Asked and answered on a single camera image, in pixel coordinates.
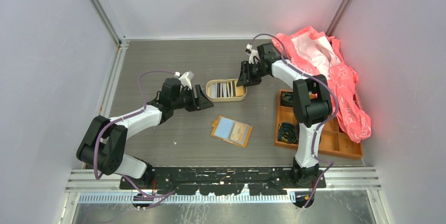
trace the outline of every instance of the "pink floral cloth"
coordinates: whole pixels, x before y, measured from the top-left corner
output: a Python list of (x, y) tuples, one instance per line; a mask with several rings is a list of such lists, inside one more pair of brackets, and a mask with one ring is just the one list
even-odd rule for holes
[[(328, 86), (339, 101), (337, 117), (342, 131), (354, 142), (370, 137), (370, 117), (353, 100), (358, 74), (344, 63), (339, 40), (311, 26), (291, 36), (279, 33), (276, 37), (286, 46), (294, 65), (306, 73), (327, 77)], [(272, 39), (272, 43), (278, 51), (283, 51), (278, 41)]]

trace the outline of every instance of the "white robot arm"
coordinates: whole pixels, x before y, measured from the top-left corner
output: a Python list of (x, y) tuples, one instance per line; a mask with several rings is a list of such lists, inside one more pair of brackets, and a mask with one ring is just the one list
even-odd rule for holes
[[(293, 89), (293, 112), (299, 122), (299, 147), (293, 159), (292, 176), (296, 183), (303, 178), (315, 177), (319, 172), (319, 164), (316, 158), (320, 135), (323, 129), (321, 122), (325, 121), (332, 112), (330, 94), (316, 81), (298, 73), (288, 64), (289, 60), (281, 60), (278, 57), (272, 43), (262, 44), (257, 50), (246, 51), (250, 55), (259, 56), (259, 62), (253, 60), (241, 63), (238, 85), (245, 87), (258, 85), (261, 78), (270, 75), (281, 79)], [(327, 83), (324, 75), (314, 76)], [(309, 93), (316, 94), (315, 99), (309, 97)]]
[(92, 167), (96, 159), (97, 170), (102, 174), (127, 175), (142, 187), (149, 185), (154, 177), (152, 166), (124, 154), (126, 140), (146, 128), (164, 123), (175, 109), (198, 111), (213, 107), (200, 85), (192, 87), (192, 77), (191, 72), (186, 72), (179, 78), (167, 78), (157, 97), (141, 109), (112, 118), (96, 116), (77, 150), (77, 159)]

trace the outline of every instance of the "orange wooden organizer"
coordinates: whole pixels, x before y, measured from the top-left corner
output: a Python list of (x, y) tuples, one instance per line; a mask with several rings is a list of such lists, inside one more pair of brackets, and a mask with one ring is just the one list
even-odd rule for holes
[[(293, 125), (298, 123), (294, 116), (292, 107), (284, 107), (280, 105), (280, 97), (283, 92), (287, 91), (290, 90), (280, 90), (277, 99), (276, 137), (274, 139), (274, 145), (289, 149), (297, 149), (297, 144), (288, 144), (286, 142), (279, 141), (277, 137), (279, 134), (279, 125), (281, 123), (287, 122), (292, 123)], [(321, 143), (319, 145), (319, 153), (336, 157), (360, 159), (362, 158), (362, 144), (357, 144), (356, 142), (350, 140), (349, 136), (340, 130), (338, 119), (335, 118), (325, 124), (323, 127)]]

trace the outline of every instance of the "purple cable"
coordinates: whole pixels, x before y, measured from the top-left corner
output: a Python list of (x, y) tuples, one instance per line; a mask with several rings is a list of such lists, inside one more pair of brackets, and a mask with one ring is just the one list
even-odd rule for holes
[[(303, 75), (304, 77), (310, 78), (310, 79), (316, 81), (317, 83), (319, 83), (319, 85), (321, 85), (322, 87), (324, 87), (324, 88), (330, 93), (330, 95), (333, 97), (333, 101), (334, 101), (334, 104), (335, 104), (335, 105), (334, 105), (334, 106), (335, 106), (335, 109), (334, 109), (335, 111), (334, 111), (334, 113), (331, 114), (331, 116), (329, 116), (326, 120), (324, 120), (323, 122), (321, 122), (321, 123), (316, 127), (316, 131), (319, 130), (319, 128), (322, 127), (322, 125), (324, 125), (325, 123), (327, 123), (327, 122), (333, 120), (333, 119), (336, 117), (336, 114), (337, 114), (338, 111), (339, 111), (339, 101), (338, 101), (336, 95), (333, 93), (333, 91), (332, 91), (332, 90), (331, 90), (331, 89), (330, 89), (324, 82), (322, 82), (321, 80), (315, 78), (314, 76), (312, 76), (312, 75), (310, 75), (310, 74), (305, 73), (303, 70), (297, 68), (297, 67), (294, 66), (293, 64), (289, 64), (289, 63), (286, 61), (286, 59), (285, 59), (287, 48), (285, 47), (285, 44), (283, 44), (283, 42), (282, 42), (280, 39), (278, 39), (276, 36), (273, 36), (273, 35), (270, 35), (270, 34), (266, 34), (266, 33), (261, 33), (261, 34), (256, 35), (256, 36), (251, 40), (251, 42), (250, 42), (249, 44), (252, 45), (253, 42), (254, 42), (254, 40), (255, 40), (257, 37), (259, 37), (259, 36), (269, 36), (269, 37), (272, 37), (273, 39), (277, 40), (277, 41), (280, 43), (280, 45), (282, 46), (282, 49), (283, 49), (283, 50), (282, 50), (282, 53), (281, 53), (281, 59), (282, 59), (283, 63), (285, 63), (286, 66), (289, 66), (291, 69), (293, 69), (293, 70), (294, 70), (295, 72), (297, 72), (298, 74), (301, 74), (301, 75)], [(325, 161), (325, 160), (319, 158), (319, 157), (316, 156), (316, 154), (315, 154), (316, 136), (317, 136), (317, 134), (316, 134), (316, 132), (315, 132), (315, 133), (313, 134), (313, 139), (312, 139), (312, 141), (311, 141), (311, 154), (315, 157), (316, 160), (318, 160), (318, 161), (320, 161), (320, 162), (327, 162), (327, 161)], [(328, 166), (328, 167), (327, 167), (327, 168), (326, 168), (326, 169), (319, 175), (319, 177), (318, 177), (318, 179), (317, 179), (317, 181), (316, 181), (316, 183), (315, 183), (315, 186), (313, 187), (313, 190), (311, 191), (310, 197), (308, 198), (307, 202), (305, 202), (305, 205), (303, 206), (303, 209), (304, 209), (304, 210), (305, 210), (305, 207), (307, 207), (308, 203), (310, 202), (311, 198), (315, 195), (315, 193), (316, 193), (316, 188), (317, 188), (317, 186), (318, 186), (318, 183), (319, 183), (320, 179), (321, 179), (322, 176), (325, 174), (325, 172), (327, 172), (327, 170), (330, 169), (330, 168), (334, 165), (334, 162), (331, 162), (331, 161), (330, 161), (330, 162), (327, 162), (327, 163), (329, 163), (330, 165), (329, 165), (329, 166)]]
[(128, 176), (123, 175), (123, 178), (125, 178), (131, 184), (131, 186), (133, 186), (137, 191), (139, 191), (140, 194), (142, 194), (150, 199), (162, 198), (165, 196), (165, 195), (155, 196), (155, 195), (147, 194), (147, 193), (143, 192)]
[[(143, 100), (144, 100), (143, 108), (142, 108), (141, 110), (138, 110), (138, 111), (132, 113), (132, 114), (129, 114), (129, 115), (120, 117), (120, 118), (118, 118), (118, 119), (116, 119), (116, 120), (113, 120), (113, 121), (109, 122), (109, 123), (108, 123), (107, 125), (105, 125), (105, 127), (99, 132), (99, 135), (98, 135), (98, 137), (96, 138), (96, 142), (95, 142), (95, 151), (94, 151), (94, 155), (93, 155), (93, 172), (94, 172), (94, 174), (95, 174), (95, 178), (96, 178), (96, 179), (100, 179), (100, 178), (102, 177), (102, 175), (103, 175), (102, 173), (101, 173), (101, 174), (98, 173), (98, 163), (97, 163), (97, 161), (98, 161), (98, 153), (99, 153), (99, 142), (100, 142), (100, 140), (101, 140), (101, 138), (102, 138), (102, 135), (105, 133), (105, 131), (106, 131), (111, 125), (113, 125), (113, 124), (115, 124), (115, 123), (118, 123), (118, 122), (120, 122), (120, 121), (122, 121), (122, 120), (126, 120), (126, 119), (128, 119), (128, 118), (132, 118), (132, 117), (134, 117), (134, 116), (137, 116), (137, 115), (143, 113), (143, 112), (146, 110), (146, 107), (147, 107), (147, 98), (146, 98), (146, 95), (144, 94), (144, 92), (143, 92), (143, 88), (142, 88), (142, 86), (141, 86), (141, 78), (142, 78), (144, 75), (149, 74), (149, 73), (170, 73), (170, 74), (175, 74), (175, 73), (173, 73), (173, 72), (169, 72), (169, 71), (167, 71), (167, 70), (151, 70), (151, 71), (148, 71), (148, 72), (145, 72), (145, 73), (139, 75), (139, 77), (138, 77), (138, 87), (139, 87), (139, 91), (141, 92), (141, 95), (143, 96)], [(137, 187), (137, 186), (136, 186), (130, 179), (128, 179), (128, 177), (126, 177), (126, 179), (127, 179), (127, 181), (131, 182), (130, 184), (131, 184), (133, 187), (135, 187), (136, 190), (140, 191), (140, 189), (139, 189), (139, 188), (138, 188), (138, 187)]]
[(164, 200), (166, 200), (170, 195), (172, 195), (172, 194), (174, 194), (174, 193), (175, 193), (175, 191), (171, 191), (171, 192), (169, 192), (169, 193), (167, 193), (167, 194), (164, 194), (164, 195), (163, 195), (164, 197), (163, 197), (160, 201), (151, 204), (150, 206), (146, 207), (146, 209), (149, 209), (149, 208), (153, 208), (153, 207), (157, 207), (157, 206), (159, 206), (159, 205), (161, 204), (161, 202), (163, 202)]

